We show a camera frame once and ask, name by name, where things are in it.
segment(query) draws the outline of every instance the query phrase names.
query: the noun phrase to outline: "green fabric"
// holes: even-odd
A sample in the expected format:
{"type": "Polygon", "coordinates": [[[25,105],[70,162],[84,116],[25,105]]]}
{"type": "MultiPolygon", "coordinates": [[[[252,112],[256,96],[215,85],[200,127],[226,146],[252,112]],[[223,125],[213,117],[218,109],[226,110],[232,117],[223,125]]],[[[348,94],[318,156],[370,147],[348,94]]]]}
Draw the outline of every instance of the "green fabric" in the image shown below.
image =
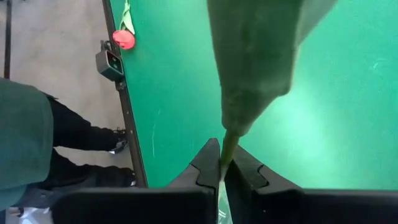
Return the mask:
{"type": "Polygon", "coordinates": [[[38,89],[0,78],[0,210],[16,203],[27,184],[50,169],[53,119],[38,89]]]}

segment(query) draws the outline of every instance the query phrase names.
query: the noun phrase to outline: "black shoe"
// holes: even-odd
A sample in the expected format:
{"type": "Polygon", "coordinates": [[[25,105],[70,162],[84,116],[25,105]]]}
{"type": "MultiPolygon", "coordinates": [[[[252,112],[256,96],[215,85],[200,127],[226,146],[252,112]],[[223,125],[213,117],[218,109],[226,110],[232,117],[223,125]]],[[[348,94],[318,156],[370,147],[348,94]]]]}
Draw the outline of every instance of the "black shoe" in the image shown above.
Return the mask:
{"type": "Polygon", "coordinates": [[[127,146],[126,130],[118,128],[114,130],[114,133],[118,136],[118,143],[116,143],[115,148],[109,150],[109,152],[112,154],[118,154],[127,146]]]}

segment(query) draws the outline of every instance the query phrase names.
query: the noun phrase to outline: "gray floor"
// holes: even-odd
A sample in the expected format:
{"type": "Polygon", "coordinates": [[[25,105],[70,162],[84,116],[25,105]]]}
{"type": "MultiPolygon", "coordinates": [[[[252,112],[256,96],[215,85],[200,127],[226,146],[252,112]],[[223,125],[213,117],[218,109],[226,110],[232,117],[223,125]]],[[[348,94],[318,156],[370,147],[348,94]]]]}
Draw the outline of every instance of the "gray floor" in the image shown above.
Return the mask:
{"type": "MultiPolygon", "coordinates": [[[[95,67],[100,40],[108,39],[101,1],[13,0],[13,3],[11,80],[56,96],[96,126],[123,127],[118,93],[95,67]]],[[[0,71],[3,71],[5,21],[6,4],[0,2],[0,71]]],[[[128,150],[117,156],[73,149],[58,151],[77,164],[131,167],[128,150]]]]}

